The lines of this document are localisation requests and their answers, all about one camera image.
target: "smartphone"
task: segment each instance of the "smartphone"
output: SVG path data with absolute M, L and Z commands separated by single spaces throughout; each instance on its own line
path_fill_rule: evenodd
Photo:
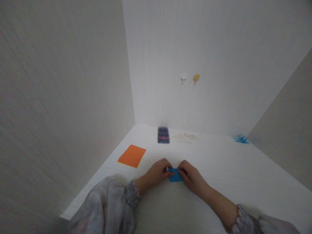
M 169 130 L 167 127 L 158 127 L 158 143 L 169 144 Z

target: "orange sticky note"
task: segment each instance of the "orange sticky note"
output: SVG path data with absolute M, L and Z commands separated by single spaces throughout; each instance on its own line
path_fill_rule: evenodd
M 128 149 L 118 159 L 119 163 L 137 168 L 143 158 L 146 149 L 130 145 Z

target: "blue origami paper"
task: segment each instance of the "blue origami paper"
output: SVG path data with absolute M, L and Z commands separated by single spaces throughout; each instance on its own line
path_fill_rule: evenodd
M 242 135 L 242 134 L 239 134 L 238 136 L 235 136 L 235 137 L 233 137 L 233 138 L 238 139 L 238 140 L 236 140 L 236 142 L 249 144 L 249 142 L 247 141 L 247 137 L 245 137 L 245 136 Z
M 178 181 L 183 181 L 182 177 L 180 176 L 180 174 L 178 173 L 178 170 L 180 170 L 180 168 L 168 168 L 169 171 L 173 172 L 175 175 L 171 176 L 169 178 L 170 182 L 178 182 Z

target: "sleeve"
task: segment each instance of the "sleeve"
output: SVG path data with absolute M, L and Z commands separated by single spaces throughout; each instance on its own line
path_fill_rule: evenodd
M 133 233 L 133 209 L 141 196 L 133 180 L 126 186 L 112 177 L 99 182 L 68 224 L 68 233 Z
M 133 180 L 124 188 L 124 194 L 126 196 L 126 203 L 133 210 L 141 199 L 137 185 Z
M 259 216 L 259 219 L 248 214 L 242 205 L 238 204 L 238 217 L 233 226 L 233 234 L 300 234 L 289 222 L 279 220 L 267 215 Z

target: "white table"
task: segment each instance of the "white table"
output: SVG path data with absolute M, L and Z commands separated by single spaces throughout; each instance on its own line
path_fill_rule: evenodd
M 312 233 L 312 192 L 253 144 L 174 129 L 169 134 L 170 144 L 158 144 L 156 127 L 135 125 L 61 217 L 71 219 L 103 178 L 114 175 L 126 184 L 166 157 L 174 168 L 183 159 L 188 160 L 213 188 L 244 205 L 251 214 L 287 220 L 301 234 Z M 138 168 L 117 162 L 131 144 L 146 149 Z M 166 180 L 150 189 L 134 213 L 136 233 L 226 233 L 212 209 L 183 182 Z

